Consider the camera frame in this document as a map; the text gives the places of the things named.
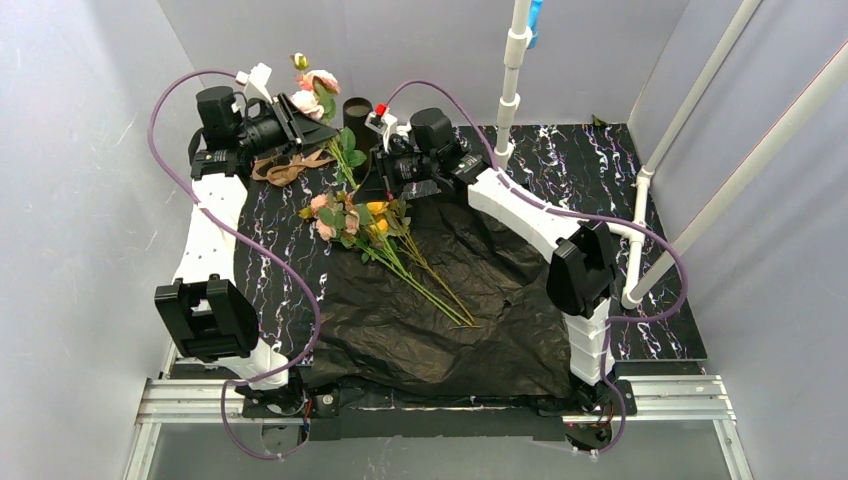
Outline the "dark pink rose stem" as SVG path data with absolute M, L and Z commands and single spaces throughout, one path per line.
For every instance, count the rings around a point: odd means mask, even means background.
M 337 78 L 327 70 L 312 69 L 308 58 L 301 52 L 292 54 L 290 59 L 298 85 L 298 90 L 290 96 L 294 105 L 309 118 L 332 127 L 337 111 L 336 97 L 341 93 Z M 344 181 L 353 189 L 358 189 L 362 183 L 355 177 L 354 171 L 366 162 L 366 154 L 356 147 L 356 140 L 351 128 L 343 127 L 320 143 L 325 156 L 336 162 L 338 181 Z

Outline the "tan satin ribbon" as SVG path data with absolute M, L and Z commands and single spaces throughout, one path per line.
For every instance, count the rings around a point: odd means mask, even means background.
M 291 156 L 274 154 L 255 160 L 251 179 L 277 187 L 285 187 L 297 180 L 305 171 L 324 167 L 333 161 L 334 159 L 325 155 L 321 148 L 308 154 Z

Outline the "yellow rose stem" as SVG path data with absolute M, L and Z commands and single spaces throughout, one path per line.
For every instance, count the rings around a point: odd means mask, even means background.
M 367 225 L 369 239 L 374 240 L 380 251 L 392 261 L 402 264 L 400 255 L 407 262 L 424 272 L 447 296 L 442 299 L 430 292 L 420 281 L 418 284 L 426 292 L 426 296 L 445 313 L 459 328 L 476 328 L 473 314 L 459 296 L 426 259 L 422 249 L 413 239 L 411 232 L 412 219 L 408 215 L 409 205 L 404 200 L 373 201 L 364 204 L 371 215 Z

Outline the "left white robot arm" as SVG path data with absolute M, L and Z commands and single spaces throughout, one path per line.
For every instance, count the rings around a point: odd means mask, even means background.
M 183 357 L 224 367 L 253 391 L 288 386 L 293 365 L 260 337 L 258 314 L 237 286 L 238 224 L 248 197 L 251 162 L 269 149 L 298 151 L 330 130 L 297 113 L 290 100 L 253 97 L 249 117 L 229 86 L 196 95 L 202 126 L 189 146 L 187 189 L 194 205 L 184 252 L 154 303 Z

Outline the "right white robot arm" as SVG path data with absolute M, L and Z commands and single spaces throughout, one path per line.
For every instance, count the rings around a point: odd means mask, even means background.
M 551 205 L 464 147 L 438 108 L 421 110 L 401 126 L 380 104 L 365 125 L 379 141 L 360 189 L 364 200 L 395 199 L 407 185 L 427 180 L 465 195 L 471 208 L 508 227 L 548 261 L 546 291 L 566 325 L 572 376 L 591 387 L 609 380 L 614 360 L 605 336 L 616 278 L 609 227 L 555 215 Z

